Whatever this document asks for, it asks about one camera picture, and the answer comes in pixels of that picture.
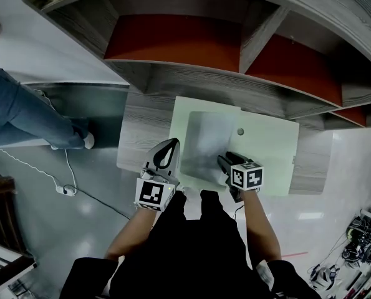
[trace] floor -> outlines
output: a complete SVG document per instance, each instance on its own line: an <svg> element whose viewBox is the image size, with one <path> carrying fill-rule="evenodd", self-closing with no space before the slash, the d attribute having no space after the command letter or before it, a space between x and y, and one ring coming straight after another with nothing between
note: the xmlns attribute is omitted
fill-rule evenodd
<svg viewBox="0 0 371 299"><path fill-rule="evenodd" d="M62 114L89 117L96 134L95 149L69 151L79 187L130 216L135 210L138 174L116 167L125 90L66 85L45 91ZM6 151L53 174L62 184L72 183L63 151L46 146ZM15 178L17 217L25 243L39 262L25 282L40 298L58 298L73 261L83 256L103 256L127 220L82 193L75 197L58 194L50 178L1 151L0 173ZM200 197L192 192L187 197L187 218L198 218ZM321 195L260 198L282 254L301 277L308 279L307 270L325 259L337 240L337 245L345 240L345 228L353 216L371 206L371 129L333 132L329 175ZM237 205L231 197L221 196L221 201L233 215ZM245 238L243 209L236 219ZM326 262L335 263L341 250L336 249Z"/></svg>

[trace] white tile floor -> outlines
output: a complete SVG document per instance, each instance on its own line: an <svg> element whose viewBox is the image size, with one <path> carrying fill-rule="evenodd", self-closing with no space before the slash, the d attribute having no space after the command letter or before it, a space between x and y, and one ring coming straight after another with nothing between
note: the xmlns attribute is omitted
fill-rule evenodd
<svg viewBox="0 0 371 299"><path fill-rule="evenodd" d="M187 197L187 219L199 218L200 197L192 193ZM230 195L221 195L220 199L230 215L239 207ZM307 270L325 259L340 236L341 244L353 217L361 208L371 206L371 128L333 133L329 174L321 195L262 195L260 200L277 234L282 255L307 252L284 258L307 280ZM246 241L243 209L237 212L236 219ZM336 249L326 263L336 262L342 249L343 246Z"/></svg>

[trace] person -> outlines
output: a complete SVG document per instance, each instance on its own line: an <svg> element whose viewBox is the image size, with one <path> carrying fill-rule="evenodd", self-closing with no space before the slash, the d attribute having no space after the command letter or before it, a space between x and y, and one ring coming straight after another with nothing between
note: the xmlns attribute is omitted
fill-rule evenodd
<svg viewBox="0 0 371 299"><path fill-rule="evenodd" d="M90 149L95 141L87 123L64 118L0 69L0 146L39 138L53 149Z"/></svg>
<svg viewBox="0 0 371 299"><path fill-rule="evenodd" d="M77 259L60 298L320 298L292 264L281 260L279 242L257 193L240 193L253 269L247 265L236 221L223 210L218 193L202 191L200 220L188 221L183 213L186 196L177 191L155 226L156 212L138 209L104 259Z"/></svg>

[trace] gray floor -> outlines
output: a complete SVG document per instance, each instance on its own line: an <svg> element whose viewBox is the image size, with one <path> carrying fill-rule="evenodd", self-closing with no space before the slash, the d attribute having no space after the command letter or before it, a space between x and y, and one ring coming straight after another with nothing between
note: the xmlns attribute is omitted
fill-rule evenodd
<svg viewBox="0 0 371 299"><path fill-rule="evenodd" d="M135 210L137 174L116 167L126 90L81 85L44 90L62 114L90 118L95 149L69 151L79 187L130 216ZM61 184L72 184L64 151L46 146L6 151L54 175ZM23 280L41 298L58 298L73 261L103 256L127 220L81 192L75 197L58 194L51 178L3 152L0 173L15 178L17 218L25 243L39 263Z"/></svg>

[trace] jeans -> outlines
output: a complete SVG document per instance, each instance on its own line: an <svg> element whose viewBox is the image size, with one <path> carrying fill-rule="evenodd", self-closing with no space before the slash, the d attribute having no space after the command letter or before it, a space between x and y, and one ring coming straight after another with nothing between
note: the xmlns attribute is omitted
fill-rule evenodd
<svg viewBox="0 0 371 299"><path fill-rule="evenodd" d="M0 146L44 139L55 148L84 148L87 127L74 125L0 69Z"/></svg>

